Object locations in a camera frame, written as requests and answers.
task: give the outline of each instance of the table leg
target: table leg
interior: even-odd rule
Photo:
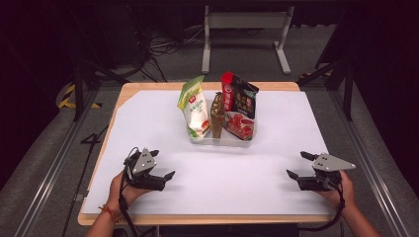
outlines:
[[[206,17],[205,17],[205,25],[204,30],[206,33],[206,42],[204,46],[204,56],[203,56],[203,74],[210,73],[210,7],[206,6]]]

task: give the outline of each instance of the black and red package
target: black and red package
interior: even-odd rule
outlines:
[[[225,110],[223,127],[242,140],[251,140],[259,88],[228,71],[221,76],[221,85]]]

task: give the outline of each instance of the food package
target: food package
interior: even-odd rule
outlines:
[[[221,138],[222,125],[224,122],[224,106],[222,105],[221,92],[215,94],[209,113],[212,138]]]
[[[259,88],[231,72],[221,76],[226,130],[242,140],[251,140],[255,130],[256,94]]]
[[[210,129],[207,101],[202,83],[204,76],[199,76],[185,83],[182,87],[178,108],[182,110],[192,137],[203,138]]]

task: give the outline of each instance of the black cable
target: black cable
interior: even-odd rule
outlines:
[[[328,182],[328,181],[323,181],[323,182],[326,185],[331,186],[339,194],[340,204],[339,204],[338,209],[336,211],[335,217],[330,222],[326,223],[323,226],[314,227],[314,228],[311,228],[311,227],[299,227],[298,230],[302,230],[302,231],[322,231],[322,230],[325,230],[325,229],[329,228],[330,226],[334,225],[339,220],[339,218],[341,216],[341,213],[342,213],[342,210],[345,207],[345,200],[343,199],[343,188],[341,190],[341,189],[339,189],[339,187],[337,185],[335,185],[335,184],[333,184],[331,182]]]
[[[127,186],[127,185],[124,186],[124,181],[126,180],[127,167],[129,165],[128,159],[129,159],[132,151],[135,150],[135,149],[138,151],[138,148],[137,147],[132,148],[132,150],[129,152],[126,160],[124,161],[125,166],[124,166],[124,171],[123,171],[123,177],[121,178],[121,184],[120,184],[120,198],[118,200],[118,202],[120,203],[121,213],[123,214],[124,218],[126,219],[126,222],[128,222],[128,225],[129,225],[129,228],[131,230],[131,233],[132,233],[132,236],[133,237],[136,237],[137,234],[136,234],[135,227],[134,227],[134,225],[132,223],[132,220],[129,217],[129,214],[127,213],[128,207],[126,205],[126,198],[123,195],[123,190]]]
[[[92,141],[91,141],[90,147],[89,147],[89,154],[87,155],[86,161],[84,162],[83,171],[81,173],[81,177],[80,177],[80,180],[77,184],[76,191],[74,192],[73,200],[72,200],[70,208],[68,210],[68,214],[67,214],[67,218],[65,220],[64,228],[62,229],[62,233],[61,233],[62,237],[65,236],[65,232],[67,231],[68,222],[70,221],[70,217],[71,217],[71,212],[73,211],[74,203],[76,202],[76,196],[78,195],[78,192],[80,190],[80,186],[81,186],[81,183],[83,181],[84,175],[86,173],[87,164],[89,163],[89,159],[90,159],[90,156],[92,155],[93,148],[95,147],[96,143],[98,143],[99,137],[102,135],[102,133],[105,132],[106,129],[108,129],[108,127],[109,127],[109,125],[106,125],[105,128],[102,129],[102,131],[99,134],[93,133],[91,135],[92,136]]]

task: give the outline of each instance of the gray floor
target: gray floor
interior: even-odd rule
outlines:
[[[282,73],[273,50],[275,32],[265,30],[255,37],[234,31],[213,34],[210,74],[206,81],[219,81],[227,70],[247,81],[296,81],[300,74],[314,70],[313,65],[333,30],[333,26],[290,29],[285,52],[291,75]],[[186,81],[201,74],[202,56],[203,44],[196,41],[157,59],[168,81]],[[151,65],[146,67],[159,77]],[[141,73],[127,79],[151,81]],[[382,236],[419,236],[418,198],[398,171],[359,92],[354,91],[354,120],[347,122],[339,106],[341,90],[327,92],[322,83],[323,80],[318,79],[301,90],[307,94],[329,152],[357,164],[358,168],[348,173],[355,183],[360,208]],[[88,110],[80,122],[72,121],[73,109],[60,109],[0,193],[0,236],[61,235],[74,194],[86,195],[102,145],[94,147],[87,161],[89,144],[80,142],[106,127],[120,89],[116,83],[107,82],[100,91],[89,94],[93,102],[102,103],[103,107]],[[62,147],[64,141],[71,143]],[[86,172],[76,192],[85,164]],[[56,167],[57,172],[49,172],[51,167]],[[82,236],[87,230],[77,223],[80,205],[81,201],[74,202],[65,236]],[[317,233],[301,232],[301,236],[339,235],[339,225]],[[348,227],[345,227],[345,235],[352,236]]]

